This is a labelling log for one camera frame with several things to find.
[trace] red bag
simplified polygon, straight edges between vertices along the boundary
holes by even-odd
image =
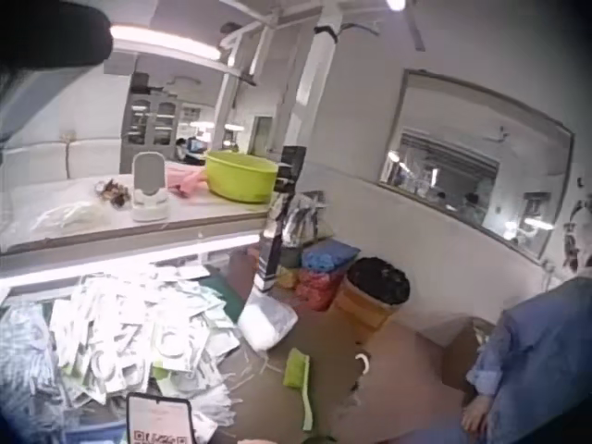
[[[342,267],[331,273],[317,273],[311,270],[301,269],[298,280],[312,289],[328,290],[337,287],[345,276],[347,269]]]
[[[296,296],[301,299],[311,310],[324,312],[329,308],[335,299],[338,288],[339,282],[337,282],[337,285],[333,285],[321,290],[300,283],[298,284],[298,287],[296,287]]]

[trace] green mat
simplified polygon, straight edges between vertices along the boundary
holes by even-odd
[[[218,273],[218,271],[212,266],[206,266],[207,271],[210,272],[210,276],[202,277],[197,280],[200,285],[209,287],[212,290],[216,290],[220,293],[220,296],[226,303],[224,311],[228,317],[236,324],[239,320],[239,316],[242,313],[244,307],[244,300],[237,294],[237,292],[230,287],[227,281]]]

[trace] phone screen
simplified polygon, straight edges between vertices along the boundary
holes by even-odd
[[[127,403],[129,444],[192,444],[187,400],[130,393]]]

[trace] blue gown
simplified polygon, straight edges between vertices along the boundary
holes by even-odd
[[[495,396],[487,436],[511,444],[592,392],[592,279],[573,278],[504,312],[467,379]],[[413,432],[405,444],[470,442],[460,421]]]

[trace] glass cabinet door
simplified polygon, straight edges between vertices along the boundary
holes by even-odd
[[[146,129],[150,117],[150,102],[134,100],[131,104],[131,123],[126,137],[128,143],[144,145],[146,143]]]
[[[154,121],[154,145],[170,145],[173,142],[176,111],[177,107],[170,102],[163,102],[158,105]]]

